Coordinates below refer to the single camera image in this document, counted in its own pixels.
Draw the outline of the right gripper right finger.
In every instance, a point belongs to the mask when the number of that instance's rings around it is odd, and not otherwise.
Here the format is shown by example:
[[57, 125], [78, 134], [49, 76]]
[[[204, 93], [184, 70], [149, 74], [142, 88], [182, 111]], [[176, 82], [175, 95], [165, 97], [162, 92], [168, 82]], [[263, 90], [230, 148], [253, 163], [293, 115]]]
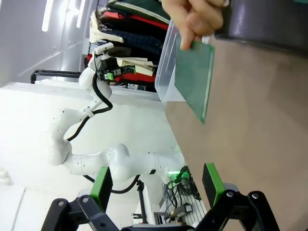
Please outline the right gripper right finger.
[[222, 231], [230, 219], [237, 220], [245, 231], [278, 231], [272, 209], [261, 191], [243, 195], [226, 189], [213, 163], [205, 163], [203, 186], [210, 210], [195, 228], [196, 231]]

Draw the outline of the person's left hand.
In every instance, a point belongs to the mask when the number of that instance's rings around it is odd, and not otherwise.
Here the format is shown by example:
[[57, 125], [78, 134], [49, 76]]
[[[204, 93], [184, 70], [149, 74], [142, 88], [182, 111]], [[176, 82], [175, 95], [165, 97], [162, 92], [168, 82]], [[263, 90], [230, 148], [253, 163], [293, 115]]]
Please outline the person's left hand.
[[188, 50], [194, 40], [201, 41], [223, 26], [222, 9], [228, 3], [227, 0], [163, 0], [162, 7], [180, 33], [180, 48]]

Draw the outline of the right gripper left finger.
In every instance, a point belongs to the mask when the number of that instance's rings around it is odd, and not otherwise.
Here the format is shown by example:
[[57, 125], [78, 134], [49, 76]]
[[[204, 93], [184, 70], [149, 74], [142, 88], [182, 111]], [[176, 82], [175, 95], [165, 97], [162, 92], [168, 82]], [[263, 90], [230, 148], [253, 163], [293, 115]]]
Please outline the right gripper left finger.
[[90, 194], [69, 202], [54, 199], [42, 225], [43, 231], [76, 231], [88, 224], [93, 231], [117, 231], [117, 226], [106, 214], [113, 181], [110, 168], [102, 167], [94, 181]]

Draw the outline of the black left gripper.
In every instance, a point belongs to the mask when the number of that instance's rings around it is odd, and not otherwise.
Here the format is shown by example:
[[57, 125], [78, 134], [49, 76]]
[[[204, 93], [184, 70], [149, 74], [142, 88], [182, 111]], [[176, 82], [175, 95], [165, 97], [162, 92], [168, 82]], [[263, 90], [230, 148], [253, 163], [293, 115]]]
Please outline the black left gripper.
[[134, 66], [118, 66], [117, 59], [115, 57], [110, 57], [105, 60], [101, 59], [100, 71], [103, 74], [105, 80], [113, 81], [114, 75], [111, 73], [115, 70], [115, 75], [126, 75], [126, 74], [136, 74]]

